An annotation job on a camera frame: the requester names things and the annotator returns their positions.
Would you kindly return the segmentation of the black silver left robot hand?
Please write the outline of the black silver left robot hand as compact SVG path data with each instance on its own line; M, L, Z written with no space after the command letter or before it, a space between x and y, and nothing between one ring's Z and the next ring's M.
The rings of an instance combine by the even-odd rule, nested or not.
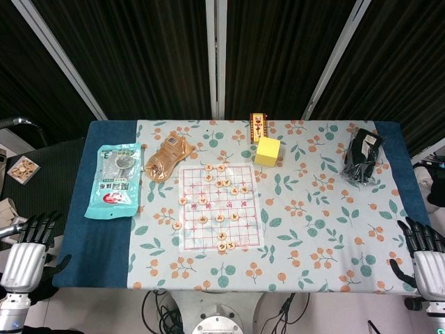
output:
M48 250L54 245L53 229L60 217L56 211L31 218L18 216L11 226L1 229L1 237L18 236L1 277L6 292L29 294L70 263L72 256L66 255L56 267L45 265Z

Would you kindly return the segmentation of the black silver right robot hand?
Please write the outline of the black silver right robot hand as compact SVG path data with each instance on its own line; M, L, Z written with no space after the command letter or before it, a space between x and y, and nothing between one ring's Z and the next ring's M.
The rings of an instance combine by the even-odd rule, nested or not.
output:
M396 260L389 265L396 277L415 288L428 301L444 301L444 236L410 217L397 224L403 231L414 275L402 272Z

